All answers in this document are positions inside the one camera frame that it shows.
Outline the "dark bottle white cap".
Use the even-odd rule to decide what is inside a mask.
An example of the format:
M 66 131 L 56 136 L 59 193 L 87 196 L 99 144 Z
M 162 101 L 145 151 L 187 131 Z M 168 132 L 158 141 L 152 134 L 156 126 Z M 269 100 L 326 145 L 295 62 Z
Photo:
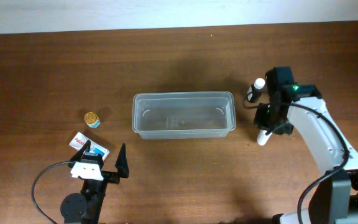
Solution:
M 265 80 L 263 78 L 257 78 L 247 91 L 247 101 L 249 103 L 256 103 L 262 94 L 264 86 Z

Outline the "white spray bottle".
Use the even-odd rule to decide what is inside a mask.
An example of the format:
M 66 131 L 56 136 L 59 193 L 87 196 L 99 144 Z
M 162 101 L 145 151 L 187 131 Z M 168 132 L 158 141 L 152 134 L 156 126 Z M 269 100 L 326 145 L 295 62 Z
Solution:
M 267 141 L 269 140 L 272 133 L 268 132 L 267 130 L 261 129 L 258 136 L 257 136 L 257 143 L 260 146 L 266 145 Z

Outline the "white Panadol medicine box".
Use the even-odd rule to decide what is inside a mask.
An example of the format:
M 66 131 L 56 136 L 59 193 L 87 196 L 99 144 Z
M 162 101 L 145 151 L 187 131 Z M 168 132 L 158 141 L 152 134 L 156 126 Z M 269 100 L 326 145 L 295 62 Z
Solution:
M 95 152 L 95 153 L 98 153 L 98 154 L 102 155 L 103 160 L 105 160 L 108 157 L 108 155 L 110 153 L 108 149 L 106 149 L 105 147 L 95 143 L 93 140 L 91 140 L 90 138 L 86 137 L 81 132 L 77 132 L 77 134 L 69 142 L 69 146 L 71 146 L 72 148 L 74 148 L 77 151 L 79 151 L 85 145 L 85 143 L 87 141 L 89 141 L 91 143 L 90 144 L 90 151 L 91 152 Z

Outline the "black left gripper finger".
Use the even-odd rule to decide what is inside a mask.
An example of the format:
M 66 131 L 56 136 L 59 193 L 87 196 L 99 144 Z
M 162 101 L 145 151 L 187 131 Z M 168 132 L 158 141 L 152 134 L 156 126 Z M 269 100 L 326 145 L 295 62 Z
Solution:
M 69 162 L 72 163 L 72 164 L 75 163 L 75 162 L 80 162 L 80 160 L 83 157 L 84 153 L 90 151 L 90 146 L 91 146 L 91 142 L 90 142 L 90 140 L 87 140 L 83 144 L 83 147 L 71 157 Z
M 120 176 L 120 178 L 125 178 L 127 179 L 129 177 L 129 166 L 127 163 L 127 156 L 126 156 L 126 145 L 123 143 L 116 163 L 115 163 L 115 168 L 117 169 L 117 173 Z

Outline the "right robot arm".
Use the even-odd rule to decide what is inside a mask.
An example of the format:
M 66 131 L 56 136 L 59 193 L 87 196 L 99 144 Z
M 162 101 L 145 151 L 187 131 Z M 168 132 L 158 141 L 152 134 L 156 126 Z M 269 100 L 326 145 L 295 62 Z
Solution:
M 273 216 L 273 223 L 358 223 L 358 152 L 317 87 L 298 84 L 290 67 L 275 67 L 251 84 L 244 100 L 256 110 L 259 145 L 272 134 L 297 130 L 321 173 L 301 194 L 296 211 Z

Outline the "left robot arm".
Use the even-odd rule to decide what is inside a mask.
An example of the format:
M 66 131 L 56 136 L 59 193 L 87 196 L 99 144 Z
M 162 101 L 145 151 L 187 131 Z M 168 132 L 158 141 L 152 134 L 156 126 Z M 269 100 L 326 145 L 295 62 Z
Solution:
M 129 166 L 126 157 L 126 145 L 120 148 L 115 168 L 117 171 L 103 170 L 103 157 L 91 151 L 91 142 L 86 141 L 83 147 L 69 160 L 71 176 L 83 181 L 79 193 L 66 196 L 60 212 L 65 223 L 97 223 L 101 213 L 108 184 L 119 184 L 121 179 L 129 177 Z

